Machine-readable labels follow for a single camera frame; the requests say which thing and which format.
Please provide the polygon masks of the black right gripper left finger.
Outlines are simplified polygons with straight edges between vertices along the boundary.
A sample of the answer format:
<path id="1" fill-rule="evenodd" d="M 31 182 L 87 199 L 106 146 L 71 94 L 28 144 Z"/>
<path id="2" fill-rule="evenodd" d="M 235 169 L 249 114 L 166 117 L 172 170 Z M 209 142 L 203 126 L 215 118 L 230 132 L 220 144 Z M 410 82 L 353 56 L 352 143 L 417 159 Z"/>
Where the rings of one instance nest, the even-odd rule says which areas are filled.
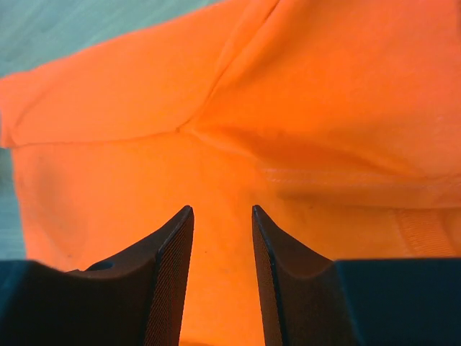
<path id="1" fill-rule="evenodd" d="M 3 345 L 178 345 L 194 214 L 86 270 L 1 263 Z"/>

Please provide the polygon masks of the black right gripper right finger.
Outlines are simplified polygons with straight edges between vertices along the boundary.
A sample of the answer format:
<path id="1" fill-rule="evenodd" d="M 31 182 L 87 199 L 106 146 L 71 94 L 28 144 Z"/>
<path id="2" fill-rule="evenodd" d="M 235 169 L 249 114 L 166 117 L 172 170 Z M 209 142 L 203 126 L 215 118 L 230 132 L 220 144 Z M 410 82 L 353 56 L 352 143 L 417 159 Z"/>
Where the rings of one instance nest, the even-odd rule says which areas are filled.
<path id="1" fill-rule="evenodd" d="M 458 345 L 458 258 L 329 260 L 259 206 L 252 236 L 267 345 Z"/>

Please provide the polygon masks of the orange t-shirt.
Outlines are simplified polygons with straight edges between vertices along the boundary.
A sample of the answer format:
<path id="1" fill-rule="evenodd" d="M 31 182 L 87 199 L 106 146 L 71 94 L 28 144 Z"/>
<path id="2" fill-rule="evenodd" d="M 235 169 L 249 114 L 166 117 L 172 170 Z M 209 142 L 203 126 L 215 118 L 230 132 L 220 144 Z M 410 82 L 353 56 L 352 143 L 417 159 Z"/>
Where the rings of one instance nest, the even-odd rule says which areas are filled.
<path id="1" fill-rule="evenodd" d="M 262 345 L 251 209 L 330 259 L 460 253 L 460 3 L 223 1 L 1 80 L 27 257 L 182 206 L 183 345 Z"/>

